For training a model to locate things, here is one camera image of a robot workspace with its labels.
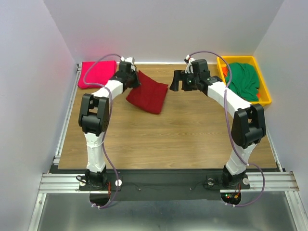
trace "dark red cloth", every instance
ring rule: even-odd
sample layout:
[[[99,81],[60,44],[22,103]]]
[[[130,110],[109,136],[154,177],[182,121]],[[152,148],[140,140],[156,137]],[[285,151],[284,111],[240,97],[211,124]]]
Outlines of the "dark red cloth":
[[[99,88],[99,86],[87,85],[83,82],[83,77],[87,70],[94,64],[95,62],[82,62],[81,75],[78,81],[78,86],[81,89],[85,88]],[[98,62],[88,73],[86,82],[87,83],[100,83],[106,84],[108,80],[114,75],[116,72],[116,61],[101,61]]]
[[[141,71],[138,78],[141,85],[130,91],[126,97],[127,101],[146,112],[159,114],[163,108],[168,84],[158,83]]]

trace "wooden table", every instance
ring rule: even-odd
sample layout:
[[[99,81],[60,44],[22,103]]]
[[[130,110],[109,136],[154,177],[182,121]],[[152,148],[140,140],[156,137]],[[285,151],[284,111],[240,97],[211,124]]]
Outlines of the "wooden table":
[[[138,65],[154,80],[171,84],[174,70],[185,65]],[[218,75],[215,65],[211,75]],[[59,169],[85,169],[86,141],[78,126],[81,97],[96,90],[77,90]],[[129,90],[114,100],[105,147],[116,168],[222,168],[231,154],[223,108],[199,91],[168,91],[162,113],[153,115],[128,103]],[[276,167],[267,137],[251,162]]]

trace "crumpled green cloth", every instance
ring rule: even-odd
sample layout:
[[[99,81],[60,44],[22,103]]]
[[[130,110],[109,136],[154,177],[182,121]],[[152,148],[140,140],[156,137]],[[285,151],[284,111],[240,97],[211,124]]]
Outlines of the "crumpled green cloth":
[[[229,85],[235,94],[246,101],[259,101],[257,94],[260,87],[259,78],[255,68],[250,64],[229,64],[232,71],[232,82]]]

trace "white wall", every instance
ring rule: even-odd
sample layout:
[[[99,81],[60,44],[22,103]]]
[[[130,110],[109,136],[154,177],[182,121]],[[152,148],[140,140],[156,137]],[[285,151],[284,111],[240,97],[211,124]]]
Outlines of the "white wall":
[[[0,230],[25,231],[76,65],[42,0],[0,1],[0,33]]]
[[[44,1],[77,62],[110,52],[141,62],[183,62],[198,50],[253,54],[283,2]]]
[[[272,96],[266,122],[308,211],[308,1],[285,0],[255,56]]]

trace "yellow tray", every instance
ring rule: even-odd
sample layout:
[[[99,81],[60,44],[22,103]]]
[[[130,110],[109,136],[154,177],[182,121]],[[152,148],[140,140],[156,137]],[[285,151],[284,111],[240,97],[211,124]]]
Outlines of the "yellow tray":
[[[270,97],[270,93],[268,88],[265,85],[265,81],[263,79],[263,76],[261,74],[261,71],[259,69],[259,66],[256,62],[256,59],[254,58],[254,56],[223,56],[223,58],[229,63],[243,63],[243,64],[250,64],[252,65],[259,77],[259,82],[260,82],[260,88],[259,88],[259,94],[260,94],[260,98],[258,102],[251,102],[252,104],[256,104],[259,103],[262,106],[265,106],[267,104],[271,103],[271,97]],[[222,72],[222,68],[226,67],[225,63],[223,62],[222,59],[217,58],[217,68],[218,68],[218,72],[220,75],[220,78],[226,83],[226,79],[225,76],[223,75]]]

